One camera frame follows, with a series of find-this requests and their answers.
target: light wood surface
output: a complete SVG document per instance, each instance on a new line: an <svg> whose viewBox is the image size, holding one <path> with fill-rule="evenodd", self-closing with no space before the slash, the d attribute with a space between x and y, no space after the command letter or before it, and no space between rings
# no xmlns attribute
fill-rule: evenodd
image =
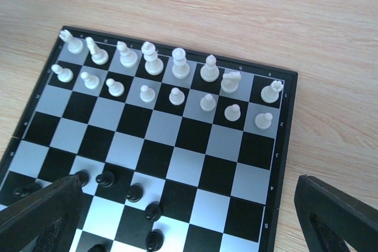
<svg viewBox="0 0 378 252"><path fill-rule="evenodd" d="M378 0L0 0L0 154L64 24L295 70L275 251L308 251L299 175L378 208L377 11Z"/></svg>

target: white pawn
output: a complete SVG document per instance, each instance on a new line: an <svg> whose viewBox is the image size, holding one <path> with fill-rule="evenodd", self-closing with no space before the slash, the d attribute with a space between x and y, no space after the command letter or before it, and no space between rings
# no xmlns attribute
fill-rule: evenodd
<svg viewBox="0 0 378 252"><path fill-rule="evenodd" d="M225 93L233 93L237 90L239 82L242 79L240 72L230 72L223 74L223 79L220 82L220 86Z"/></svg>
<svg viewBox="0 0 378 252"><path fill-rule="evenodd" d="M240 106L238 106L237 104L227 106L224 110L224 116L228 121L236 121L240 118Z"/></svg>
<svg viewBox="0 0 378 252"><path fill-rule="evenodd" d="M134 50L130 50L124 42L118 41L117 49L120 53L119 61L123 66L130 68L136 64L138 60L136 52Z"/></svg>
<svg viewBox="0 0 378 252"><path fill-rule="evenodd" d="M273 116L271 113L260 113L255 118L255 124L258 128L265 130L272 124Z"/></svg>
<svg viewBox="0 0 378 252"><path fill-rule="evenodd" d="M173 88L170 93L170 102L174 106L181 105L185 100L185 95L178 88Z"/></svg>
<svg viewBox="0 0 378 252"><path fill-rule="evenodd" d="M281 81L273 81L269 86L261 90L261 99L266 103L274 103L279 97L279 92L282 91L284 85Z"/></svg>
<svg viewBox="0 0 378 252"><path fill-rule="evenodd" d="M172 73L178 79L184 79L189 75L190 67L185 57L186 52L182 48L175 48L172 51L173 67Z"/></svg>
<svg viewBox="0 0 378 252"><path fill-rule="evenodd" d="M155 91L146 85L141 87L141 100L145 103L150 103L155 99Z"/></svg>
<svg viewBox="0 0 378 252"><path fill-rule="evenodd" d="M92 56L92 61L97 65L104 65L107 63L107 60L109 59L107 52L99 48L93 38L87 37L85 40L87 41L87 46Z"/></svg>
<svg viewBox="0 0 378 252"><path fill-rule="evenodd" d="M206 57L206 64L201 68L201 78L206 82L214 82L219 77L219 69L216 66L217 59L214 55Z"/></svg>
<svg viewBox="0 0 378 252"><path fill-rule="evenodd" d="M144 55L144 59L146 60L144 67L147 73L153 76L162 73L164 65L161 59L158 57L158 53L156 52L155 46L150 42L146 41L142 45L141 50Z"/></svg>
<svg viewBox="0 0 378 252"><path fill-rule="evenodd" d="M73 54L79 54L84 49L84 44L78 38L74 38L68 30L62 30L59 33L59 37L68 44L69 52Z"/></svg>
<svg viewBox="0 0 378 252"><path fill-rule="evenodd" d="M80 77L84 80L84 85L88 89L94 90L100 84L100 79L96 75L91 75L88 72L82 72Z"/></svg>
<svg viewBox="0 0 378 252"><path fill-rule="evenodd" d="M116 82L113 79L107 79L106 80L106 85L109 88L109 93L113 97L119 97L125 91L125 87L122 85L122 83Z"/></svg>
<svg viewBox="0 0 378 252"><path fill-rule="evenodd" d="M201 101L200 106L205 112L210 112L215 108L216 102L211 94L206 94Z"/></svg>
<svg viewBox="0 0 378 252"><path fill-rule="evenodd" d="M58 75L58 80L63 83L68 83L73 78L73 73L68 68L62 68L58 64L54 64L51 66L51 70Z"/></svg>

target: chess piece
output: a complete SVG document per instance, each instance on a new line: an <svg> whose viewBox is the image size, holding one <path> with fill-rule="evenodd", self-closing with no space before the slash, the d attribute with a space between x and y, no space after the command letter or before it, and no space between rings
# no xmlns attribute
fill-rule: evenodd
<svg viewBox="0 0 378 252"><path fill-rule="evenodd" d="M156 52L156 47L150 42L146 41L142 45L143 57L146 60L144 65L148 74L156 76L163 72L164 65L163 61L158 57Z"/></svg>
<svg viewBox="0 0 378 252"><path fill-rule="evenodd" d="M131 68L135 66L136 62L138 61L138 56L136 52L130 50L128 46L121 41L117 42L117 50L120 53L119 61L121 64L127 68Z"/></svg>
<svg viewBox="0 0 378 252"><path fill-rule="evenodd" d="M109 59L107 52L99 48L93 38L87 37L85 40L87 41L87 46L92 56L92 61L97 65L104 65L107 63L107 60Z"/></svg>
<svg viewBox="0 0 378 252"><path fill-rule="evenodd" d="M75 173L79 177L79 184L81 187L84 187L89 182L89 174L86 171L78 171Z"/></svg>
<svg viewBox="0 0 378 252"><path fill-rule="evenodd" d="M14 189L13 196L17 197L19 199L22 199L22 198L25 198L25 197L33 194L34 192L38 191L41 188L42 188L41 184L31 183L31 184L28 184L24 187L18 187L16 189Z"/></svg>
<svg viewBox="0 0 378 252"><path fill-rule="evenodd" d="M146 85L141 87L141 100L145 103L150 103L155 99L155 91Z"/></svg>
<svg viewBox="0 0 378 252"><path fill-rule="evenodd" d="M126 199L130 202L138 202L143 196L143 188L137 184L131 185L126 193Z"/></svg>
<svg viewBox="0 0 378 252"><path fill-rule="evenodd" d="M178 88L173 88L170 93L170 102L174 106L179 106L184 103L185 95Z"/></svg>
<svg viewBox="0 0 378 252"><path fill-rule="evenodd" d="M186 52L182 48L175 48L172 51L173 67L172 73L178 79L184 79L189 75L190 67L185 57Z"/></svg>
<svg viewBox="0 0 378 252"><path fill-rule="evenodd" d="M74 38L68 30L62 30L59 33L59 37L68 44L69 52L73 54L79 54L84 49L84 44L78 38Z"/></svg>
<svg viewBox="0 0 378 252"><path fill-rule="evenodd" d="M219 69L216 66L217 59L214 55L206 58L206 64L202 66L200 74L201 78L206 82L214 82L219 77Z"/></svg>
<svg viewBox="0 0 378 252"><path fill-rule="evenodd" d="M163 246L164 236L159 230L151 231L146 238L148 252L158 251Z"/></svg>
<svg viewBox="0 0 378 252"><path fill-rule="evenodd" d="M114 173L111 171L104 171L102 174L96 176L96 182L102 187L110 187L116 181Z"/></svg>
<svg viewBox="0 0 378 252"><path fill-rule="evenodd" d="M240 118L240 107L237 104L227 106L224 110L224 116L228 121L236 121Z"/></svg>
<svg viewBox="0 0 378 252"><path fill-rule="evenodd" d="M214 97L211 94L206 94L200 101L200 106L205 112L212 111L215 106L216 102Z"/></svg>
<svg viewBox="0 0 378 252"><path fill-rule="evenodd" d="M144 214L146 220L155 222L160 219L162 210L158 204L151 203L146 207Z"/></svg>
<svg viewBox="0 0 378 252"><path fill-rule="evenodd" d="M96 89L100 84L100 79L88 72L82 72L80 77L84 80L84 85L90 90Z"/></svg>
<svg viewBox="0 0 378 252"><path fill-rule="evenodd" d="M122 85L122 83L116 82L113 79L107 79L105 83L109 88L109 93L113 97L119 97L125 91L125 87Z"/></svg>
<svg viewBox="0 0 378 252"><path fill-rule="evenodd" d="M63 83L68 83L73 79L73 73L68 68L62 68L60 65L54 64L51 66L51 70L58 75L58 80Z"/></svg>
<svg viewBox="0 0 378 252"><path fill-rule="evenodd" d="M255 118L255 124L261 130L265 130L272 124L272 119L273 116L271 113L260 113Z"/></svg>
<svg viewBox="0 0 378 252"><path fill-rule="evenodd" d="M88 252L106 252L106 249L103 245L97 244L89 249Z"/></svg>
<svg viewBox="0 0 378 252"><path fill-rule="evenodd" d="M225 93L233 93L237 90L239 82L242 79L240 72L230 72L223 74L223 79L220 82L220 86Z"/></svg>
<svg viewBox="0 0 378 252"><path fill-rule="evenodd" d="M282 91L284 85L281 81L273 81L269 86L261 90L261 99L266 103L274 103L279 97L279 92Z"/></svg>

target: chessboard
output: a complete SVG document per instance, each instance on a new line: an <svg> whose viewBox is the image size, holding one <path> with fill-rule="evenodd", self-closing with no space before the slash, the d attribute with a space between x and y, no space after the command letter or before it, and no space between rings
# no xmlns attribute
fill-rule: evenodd
<svg viewBox="0 0 378 252"><path fill-rule="evenodd" d="M1 161L0 210L31 184L81 171L89 181L71 251L142 252L152 232L163 236L161 252L273 251L298 74L192 50L174 59L172 46L150 43L143 53L142 40L63 29L71 47L57 38ZM212 82L201 76L209 58L219 71ZM147 72L152 61L160 73ZM237 89L224 91L223 80ZM266 102L274 81L282 90ZM183 102L171 100L174 88ZM207 94L215 107L205 111ZM104 173L111 183L99 181ZM150 204L161 210L153 220Z"/></svg>

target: wood grain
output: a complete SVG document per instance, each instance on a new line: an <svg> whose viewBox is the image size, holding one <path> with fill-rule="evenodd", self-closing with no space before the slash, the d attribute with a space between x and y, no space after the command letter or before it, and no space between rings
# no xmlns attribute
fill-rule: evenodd
<svg viewBox="0 0 378 252"><path fill-rule="evenodd" d="M0 0L0 154L64 24L299 72L275 251L301 174L378 208L378 0Z"/></svg>

